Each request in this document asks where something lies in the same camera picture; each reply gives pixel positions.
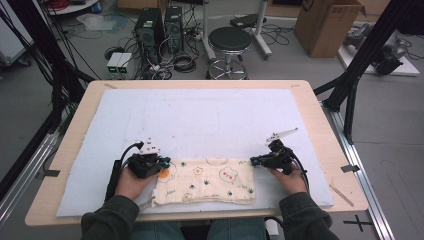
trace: beige cloth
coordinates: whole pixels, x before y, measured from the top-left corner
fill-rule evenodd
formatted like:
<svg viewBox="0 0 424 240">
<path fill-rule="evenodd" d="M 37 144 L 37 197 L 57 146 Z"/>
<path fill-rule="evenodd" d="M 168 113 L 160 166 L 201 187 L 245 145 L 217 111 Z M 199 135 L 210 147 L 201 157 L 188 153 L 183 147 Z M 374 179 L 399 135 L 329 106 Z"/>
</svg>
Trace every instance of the beige cloth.
<svg viewBox="0 0 424 240">
<path fill-rule="evenodd" d="M 249 160 L 172 160 L 159 174 L 152 206 L 206 201 L 255 202 L 253 166 Z"/>
</svg>

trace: white sheet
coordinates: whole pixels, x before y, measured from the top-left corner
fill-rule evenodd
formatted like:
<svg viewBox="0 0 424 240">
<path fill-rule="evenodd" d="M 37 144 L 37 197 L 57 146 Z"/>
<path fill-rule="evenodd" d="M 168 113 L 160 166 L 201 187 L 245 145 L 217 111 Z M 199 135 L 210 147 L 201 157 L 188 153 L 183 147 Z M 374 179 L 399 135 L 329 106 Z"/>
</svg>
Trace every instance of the white sheet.
<svg viewBox="0 0 424 240">
<path fill-rule="evenodd" d="M 106 90 L 72 166 L 57 216 L 82 216 L 103 204 L 113 161 L 149 137 L 171 159 L 249 159 L 268 153 L 272 133 L 299 130 L 282 139 L 308 170 L 312 198 L 333 200 L 290 90 Z M 255 169 L 256 203 L 208 202 L 147 208 L 143 214 L 278 208 L 285 193 L 262 167 Z M 146 201 L 155 183 L 137 201 Z"/>
</svg>

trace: person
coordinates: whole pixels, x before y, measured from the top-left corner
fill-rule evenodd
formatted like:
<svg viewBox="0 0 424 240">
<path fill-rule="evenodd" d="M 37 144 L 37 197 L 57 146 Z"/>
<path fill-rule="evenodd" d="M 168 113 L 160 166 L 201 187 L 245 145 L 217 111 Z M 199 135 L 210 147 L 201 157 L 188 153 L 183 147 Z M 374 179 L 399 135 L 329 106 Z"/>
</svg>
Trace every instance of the person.
<svg viewBox="0 0 424 240">
<path fill-rule="evenodd" d="M 338 239 L 329 229 L 330 215 L 321 210 L 307 192 L 300 170 L 292 164 L 293 172 L 285 175 L 268 169 L 274 175 L 287 197 L 279 203 L 286 240 Z M 133 201 L 156 176 L 137 178 L 124 168 L 115 195 L 100 209 L 86 213 L 81 219 L 82 239 L 184 239 L 175 222 L 140 223 L 133 225 L 139 207 Z M 263 218 L 239 218 L 213 221 L 208 239 L 266 239 Z"/>
</svg>

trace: cloth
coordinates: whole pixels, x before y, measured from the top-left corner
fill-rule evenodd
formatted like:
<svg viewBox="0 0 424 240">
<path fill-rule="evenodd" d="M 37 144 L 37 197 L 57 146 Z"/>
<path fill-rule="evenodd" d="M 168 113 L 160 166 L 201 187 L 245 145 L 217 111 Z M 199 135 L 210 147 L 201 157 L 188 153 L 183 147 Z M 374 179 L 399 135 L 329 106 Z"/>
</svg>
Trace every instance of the cloth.
<svg viewBox="0 0 424 240">
<path fill-rule="evenodd" d="M 339 239 L 330 231 L 330 215 L 308 193 L 295 193 L 280 201 L 284 237 L 289 239 Z"/>
<path fill-rule="evenodd" d="M 249 160 L 172 160 L 159 173 L 152 206 L 205 201 L 255 202 L 253 166 Z"/>
<path fill-rule="evenodd" d="M 332 222 L 330 215 L 321 210 L 307 193 L 293 194 L 281 200 L 280 208 L 286 240 L 338 239 L 329 229 Z M 96 212 L 84 214 L 81 219 L 82 239 L 130 239 L 138 212 L 138 206 L 133 201 L 114 196 Z"/>
</svg>

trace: white cabinet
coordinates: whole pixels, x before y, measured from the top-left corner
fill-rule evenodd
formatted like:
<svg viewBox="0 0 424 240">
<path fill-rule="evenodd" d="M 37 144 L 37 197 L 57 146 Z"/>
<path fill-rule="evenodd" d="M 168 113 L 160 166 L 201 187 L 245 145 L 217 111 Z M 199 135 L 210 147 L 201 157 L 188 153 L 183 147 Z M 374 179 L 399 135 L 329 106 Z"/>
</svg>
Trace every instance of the white cabinet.
<svg viewBox="0 0 424 240">
<path fill-rule="evenodd" d="M 6 0 L 0 0 L 3 4 L 0 6 L 3 12 L 7 12 L 12 19 L 13 24 L 16 29 L 25 37 L 25 39 L 32 44 L 32 38 L 29 36 L 28 32 L 22 26 L 21 21 L 15 15 L 15 12 L 9 6 Z M 36 0 L 33 0 L 34 4 L 37 6 L 38 10 L 41 13 L 41 9 L 38 7 Z M 6 23 L 0 19 L 0 66 L 10 66 L 14 61 L 16 61 L 21 55 L 25 52 L 24 46 L 18 40 L 16 35 L 10 30 Z"/>
</svg>

